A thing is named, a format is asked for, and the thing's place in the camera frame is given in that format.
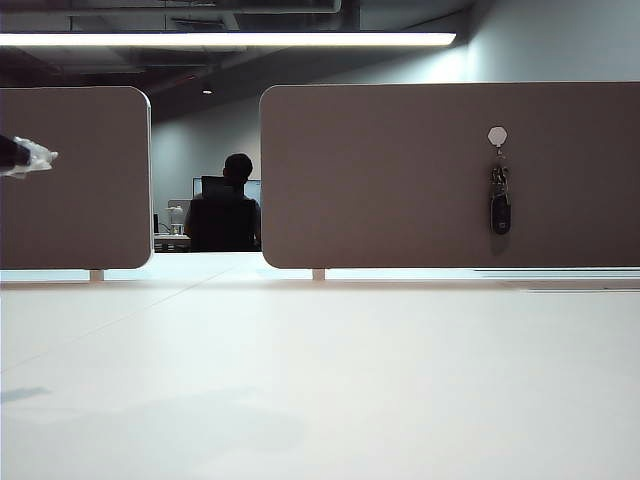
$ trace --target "dark hair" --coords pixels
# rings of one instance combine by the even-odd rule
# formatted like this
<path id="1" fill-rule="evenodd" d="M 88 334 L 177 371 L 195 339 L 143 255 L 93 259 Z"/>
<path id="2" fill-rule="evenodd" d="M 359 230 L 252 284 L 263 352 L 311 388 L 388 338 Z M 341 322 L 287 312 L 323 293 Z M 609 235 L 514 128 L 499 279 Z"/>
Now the dark hair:
<path id="1" fill-rule="evenodd" d="M 244 184 L 253 171 L 253 164 L 246 154 L 234 153 L 227 157 L 224 162 L 224 168 L 227 171 L 227 177 L 232 183 Z"/>

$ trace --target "ceiling pipe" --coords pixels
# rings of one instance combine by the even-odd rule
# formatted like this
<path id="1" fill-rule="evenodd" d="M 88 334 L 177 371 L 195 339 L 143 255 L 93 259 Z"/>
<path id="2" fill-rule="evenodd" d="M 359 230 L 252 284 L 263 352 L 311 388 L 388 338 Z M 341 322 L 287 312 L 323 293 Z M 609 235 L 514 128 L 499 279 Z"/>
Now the ceiling pipe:
<path id="1" fill-rule="evenodd" d="M 305 14 L 305 13 L 339 13 L 342 8 L 342 0 L 334 0 L 331 6 L 321 7 L 313 5 L 299 6 L 247 6 L 234 8 L 219 7 L 106 7 L 106 8 L 56 8 L 56 9 L 40 9 L 40 8 L 4 8 L 0 9 L 0 13 L 7 16 L 63 16 L 63 17 L 104 17 L 104 16 L 120 16 L 120 15 L 189 15 L 194 13 L 216 13 L 216 14 L 245 14 L 245 15 L 271 15 L 271 14 Z"/>

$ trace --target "gray wall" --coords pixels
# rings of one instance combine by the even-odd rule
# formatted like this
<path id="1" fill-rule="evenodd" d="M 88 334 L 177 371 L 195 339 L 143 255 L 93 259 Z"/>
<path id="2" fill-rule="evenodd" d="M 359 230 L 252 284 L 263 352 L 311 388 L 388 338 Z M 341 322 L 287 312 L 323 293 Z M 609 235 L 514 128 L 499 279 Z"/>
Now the gray wall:
<path id="1" fill-rule="evenodd" d="M 478 11 L 467 45 L 314 83 L 640 80 L 637 0 L 481 0 Z M 220 173 L 234 151 L 252 156 L 259 178 L 258 111 L 253 98 L 154 126 L 155 210 L 164 214 L 167 199 L 189 194 L 191 177 Z"/>
<path id="2" fill-rule="evenodd" d="M 151 134 L 153 209 L 168 224 L 167 201 L 191 198 L 192 179 L 221 175 L 225 158 L 245 152 L 260 178 L 258 103 L 248 99 L 154 125 Z"/>

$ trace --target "key fob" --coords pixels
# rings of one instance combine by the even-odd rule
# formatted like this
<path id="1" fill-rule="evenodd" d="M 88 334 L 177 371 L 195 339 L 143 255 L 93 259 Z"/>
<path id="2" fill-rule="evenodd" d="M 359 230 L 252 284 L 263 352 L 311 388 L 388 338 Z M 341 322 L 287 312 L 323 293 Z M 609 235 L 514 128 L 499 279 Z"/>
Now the key fob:
<path id="1" fill-rule="evenodd" d="M 505 194 L 491 199 L 491 229 L 498 235 L 504 235 L 511 229 L 511 204 Z"/>

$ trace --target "white lamp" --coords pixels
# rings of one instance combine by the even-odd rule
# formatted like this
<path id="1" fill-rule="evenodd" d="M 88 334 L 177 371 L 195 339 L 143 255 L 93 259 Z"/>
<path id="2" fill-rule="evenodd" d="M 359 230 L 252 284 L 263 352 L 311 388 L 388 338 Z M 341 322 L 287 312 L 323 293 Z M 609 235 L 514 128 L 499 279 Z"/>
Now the white lamp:
<path id="1" fill-rule="evenodd" d="M 0 47 L 429 47 L 455 33 L 1 33 Z"/>

